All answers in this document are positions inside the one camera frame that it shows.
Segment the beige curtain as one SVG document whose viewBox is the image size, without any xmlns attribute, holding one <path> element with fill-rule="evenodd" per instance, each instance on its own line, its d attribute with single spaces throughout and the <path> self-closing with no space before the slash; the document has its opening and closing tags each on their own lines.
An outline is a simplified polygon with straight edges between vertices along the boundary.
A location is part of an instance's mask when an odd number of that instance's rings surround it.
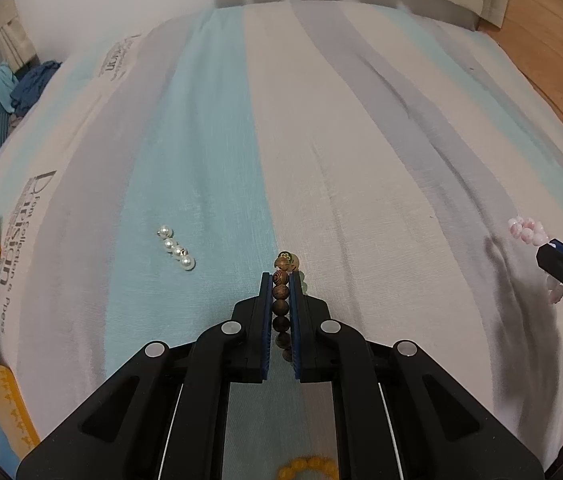
<svg viewBox="0 0 563 480">
<path fill-rule="evenodd" d="M 16 73 L 36 57 L 36 50 L 24 30 L 15 0 L 0 0 L 0 52 Z"/>
</svg>

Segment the striped bed sheet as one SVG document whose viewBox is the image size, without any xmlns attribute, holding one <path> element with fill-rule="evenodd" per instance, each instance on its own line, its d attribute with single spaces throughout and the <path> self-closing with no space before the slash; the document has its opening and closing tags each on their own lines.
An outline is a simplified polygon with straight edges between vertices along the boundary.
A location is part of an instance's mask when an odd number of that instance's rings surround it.
<svg viewBox="0 0 563 480">
<path fill-rule="evenodd" d="M 0 149 L 0 361 L 26 407 L 0 466 L 146 342 L 226 318 L 282 250 L 333 315 L 421 344 L 549 464 L 563 299 L 515 217 L 563 240 L 563 125 L 479 32 L 300 2 L 99 41 Z"/>
</svg>

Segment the white pearl strand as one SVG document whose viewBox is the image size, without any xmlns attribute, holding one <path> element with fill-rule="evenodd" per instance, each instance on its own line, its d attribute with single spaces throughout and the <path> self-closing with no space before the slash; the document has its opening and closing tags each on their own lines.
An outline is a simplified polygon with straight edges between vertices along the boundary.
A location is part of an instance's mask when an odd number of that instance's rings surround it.
<svg viewBox="0 0 563 480">
<path fill-rule="evenodd" d="M 157 236 L 162 240 L 162 245 L 166 252 L 187 272 L 193 271 L 196 266 L 194 256 L 174 237 L 174 231 L 170 226 L 160 226 Z"/>
</svg>

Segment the dark blue clothing pile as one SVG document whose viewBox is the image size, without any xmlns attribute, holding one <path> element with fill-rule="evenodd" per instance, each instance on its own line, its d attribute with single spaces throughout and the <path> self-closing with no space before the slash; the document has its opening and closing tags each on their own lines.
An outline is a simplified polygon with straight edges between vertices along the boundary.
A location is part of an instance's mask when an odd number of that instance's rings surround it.
<svg viewBox="0 0 563 480">
<path fill-rule="evenodd" d="M 29 70 L 10 94 L 12 114 L 17 117 L 26 116 L 41 99 L 46 86 L 60 68 L 59 62 L 47 61 Z"/>
</svg>

